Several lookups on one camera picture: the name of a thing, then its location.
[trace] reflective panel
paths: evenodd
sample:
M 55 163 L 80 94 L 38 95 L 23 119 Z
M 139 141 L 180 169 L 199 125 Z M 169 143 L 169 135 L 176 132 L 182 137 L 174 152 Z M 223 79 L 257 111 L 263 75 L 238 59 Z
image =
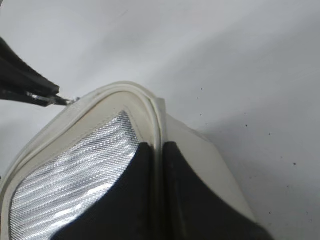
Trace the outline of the reflective panel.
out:
M 12 240 L 49 240 L 98 201 L 138 149 L 126 112 L 23 180 L 10 211 Z

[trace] gray surface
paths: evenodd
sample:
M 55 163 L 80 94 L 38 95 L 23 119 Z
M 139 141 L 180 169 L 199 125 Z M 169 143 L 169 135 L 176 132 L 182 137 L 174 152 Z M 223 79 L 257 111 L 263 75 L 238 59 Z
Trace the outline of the gray surface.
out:
M 164 97 L 215 143 L 277 240 L 315 240 L 319 11 L 318 0 L 7 0 L 0 35 L 63 96 L 125 80 Z M 0 109 L 2 174 L 61 108 Z
M 105 195 L 129 165 L 138 145 L 123 111 L 34 171 L 14 194 L 11 240 L 49 240 Z

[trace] white backdrop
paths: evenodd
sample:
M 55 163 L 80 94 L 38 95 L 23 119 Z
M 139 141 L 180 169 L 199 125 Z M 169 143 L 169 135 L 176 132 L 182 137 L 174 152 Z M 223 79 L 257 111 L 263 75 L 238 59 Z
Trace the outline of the white backdrop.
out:
M 277 240 L 320 239 L 319 0 L 4 0 L 0 36 L 63 97 L 165 98 Z M 1 175 L 61 109 L 0 101 Z

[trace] pliers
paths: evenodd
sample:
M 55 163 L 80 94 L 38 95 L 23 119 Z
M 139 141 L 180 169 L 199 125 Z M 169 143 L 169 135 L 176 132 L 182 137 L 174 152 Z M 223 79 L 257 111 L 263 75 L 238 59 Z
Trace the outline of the pliers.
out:
M 47 107 L 67 106 L 59 97 L 60 87 L 29 67 L 0 37 L 0 99 Z

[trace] black tool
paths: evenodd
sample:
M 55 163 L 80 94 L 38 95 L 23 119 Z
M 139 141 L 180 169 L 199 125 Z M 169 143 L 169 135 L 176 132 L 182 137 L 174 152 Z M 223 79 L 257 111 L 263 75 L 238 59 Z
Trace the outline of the black tool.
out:
M 57 96 L 60 87 L 22 61 L 0 37 L 0 99 L 47 107 L 71 101 Z

